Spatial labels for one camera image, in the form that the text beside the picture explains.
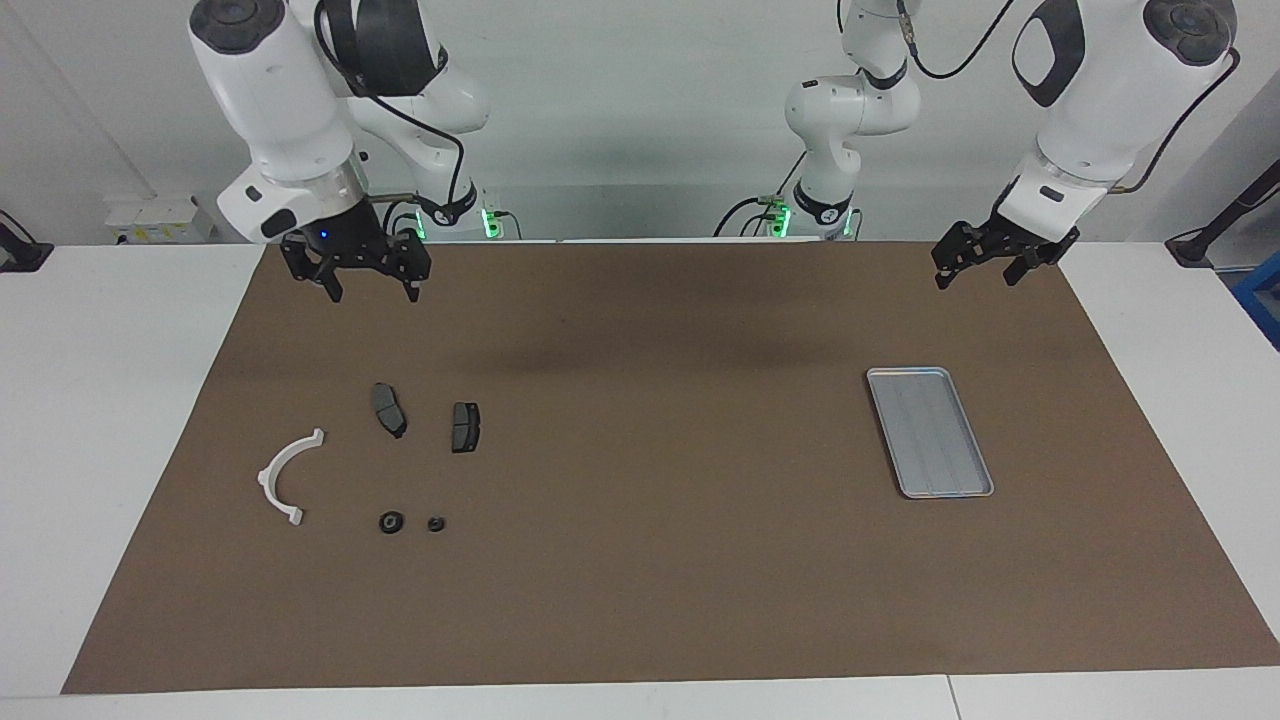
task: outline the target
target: small black nut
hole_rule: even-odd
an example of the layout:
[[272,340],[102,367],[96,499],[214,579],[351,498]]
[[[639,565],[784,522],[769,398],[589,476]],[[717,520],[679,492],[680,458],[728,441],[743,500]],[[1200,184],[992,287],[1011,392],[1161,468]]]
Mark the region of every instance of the small black nut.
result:
[[404,515],[394,510],[383,512],[383,516],[378,519],[378,528],[388,536],[394,536],[404,528]]

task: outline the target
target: electrical outlet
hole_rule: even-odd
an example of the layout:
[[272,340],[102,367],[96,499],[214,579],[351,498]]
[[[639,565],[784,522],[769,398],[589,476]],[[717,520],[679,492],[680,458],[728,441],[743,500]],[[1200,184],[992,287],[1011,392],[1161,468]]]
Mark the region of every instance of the electrical outlet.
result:
[[773,237],[787,237],[791,231],[791,206],[781,195],[771,195],[764,219],[769,223],[769,234]]
[[488,237],[489,240],[502,240],[502,236],[504,234],[506,229],[502,225],[502,220],[493,217],[493,213],[490,213],[488,208],[483,208],[480,213],[481,215],[484,215],[485,237]]
[[106,227],[116,243],[204,243],[214,222],[189,197],[114,204]]

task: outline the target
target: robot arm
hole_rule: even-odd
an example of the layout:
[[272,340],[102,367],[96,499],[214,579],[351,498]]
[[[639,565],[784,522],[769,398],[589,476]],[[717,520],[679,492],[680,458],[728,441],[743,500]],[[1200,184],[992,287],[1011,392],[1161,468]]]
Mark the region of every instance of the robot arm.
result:
[[[920,0],[906,5],[915,10]],[[895,0],[849,3],[842,42],[858,73],[801,82],[787,97],[787,124],[806,150],[791,190],[799,234],[829,238],[844,231],[861,169],[852,137],[901,132],[920,114]]]
[[[390,145],[410,167],[417,204],[435,224],[433,234],[480,229],[480,193],[467,173],[461,142],[447,136],[484,128],[489,97],[440,45],[424,1],[293,0],[291,6],[308,32],[320,23],[317,38],[325,38],[343,70],[330,65],[330,79],[352,120]],[[358,91],[348,86],[348,76],[357,79]],[[392,114],[367,95],[444,135]]]
[[[324,5],[324,0],[292,5],[200,0],[192,10],[196,58],[253,160],[218,204],[251,241],[280,238],[293,277],[321,284],[334,302],[342,299],[338,268],[393,277],[416,301],[430,258],[416,236],[393,238],[383,232],[352,159],[343,105],[410,161],[419,184],[416,200],[436,210],[433,222],[453,228],[475,208],[477,192],[462,172],[461,142],[443,147],[456,141],[425,132],[420,117],[460,132],[479,129],[488,119],[488,101],[465,74],[451,70],[417,0]],[[316,19],[324,23],[323,35],[315,32]],[[342,73],[317,54],[320,37],[343,65]],[[364,96],[339,102],[339,94]],[[388,100],[370,97],[380,95]],[[385,117],[372,117],[369,106]],[[429,135],[434,145],[428,143]]]
[[1231,0],[1046,0],[1014,69],[1048,119],[991,218],[956,223],[934,246],[938,287],[996,258],[1014,259],[1010,286],[1056,264],[1080,217],[1224,77],[1235,29]]

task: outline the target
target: silver tray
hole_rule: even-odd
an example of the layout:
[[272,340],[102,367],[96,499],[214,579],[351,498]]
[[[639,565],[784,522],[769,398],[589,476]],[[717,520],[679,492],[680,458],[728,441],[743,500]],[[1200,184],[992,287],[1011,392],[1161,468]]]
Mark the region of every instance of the silver tray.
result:
[[902,495],[913,500],[986,497],[991,473],[943,368],[874,368],[867,382]]

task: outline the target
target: curved white part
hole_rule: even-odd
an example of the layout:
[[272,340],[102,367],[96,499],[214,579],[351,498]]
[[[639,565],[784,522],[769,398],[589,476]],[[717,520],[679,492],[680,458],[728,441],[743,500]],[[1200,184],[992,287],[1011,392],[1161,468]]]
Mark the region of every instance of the curved white part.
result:
[[293,525],[302,524],[302,509],[280,502],[280,498],[275,496],[275,480],[280,477],[280,469],[283,469],[289,460],[293,460],[300,454],[311,450],[312,447],[320,447],[321,445],[324,445],[324,430],[316,428],[315,432],[311,433],[311,437],[293,441],[285,446],[285,448],[282,450],[271,460],[271,462],[257,474],[257,484],[262,486],[262,492],[266,493],[266,501],[274,505],[280,512],[288,515],[289,523]]

